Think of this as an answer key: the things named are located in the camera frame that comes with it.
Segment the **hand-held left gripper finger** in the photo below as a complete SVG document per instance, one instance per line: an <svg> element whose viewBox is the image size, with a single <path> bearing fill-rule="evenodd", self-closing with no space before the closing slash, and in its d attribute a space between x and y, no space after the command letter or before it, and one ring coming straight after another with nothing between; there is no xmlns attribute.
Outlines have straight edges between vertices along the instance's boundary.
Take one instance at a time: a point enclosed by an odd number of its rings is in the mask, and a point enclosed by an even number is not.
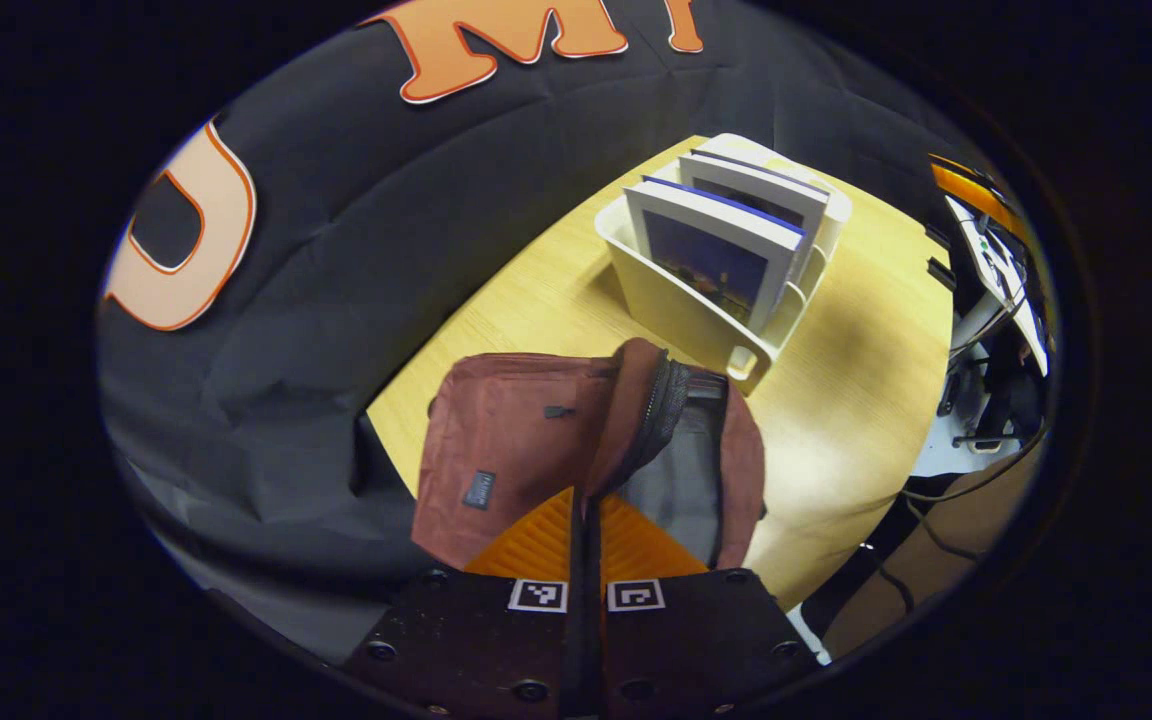
<svg viewBox="0 0 1152 720"><path fill-rule="evenodd" d="M746 719L818 673L753 570L710 569L622 497L588 520L586 670L602 719Z"/></svg>
<svg viewBox="0 0 1152 720"><path fill-rule="evenodd" d="M465 570L408 583L346 661L348 679L420 719L558 719L579 680L582 529L562 488Z"/></svg>

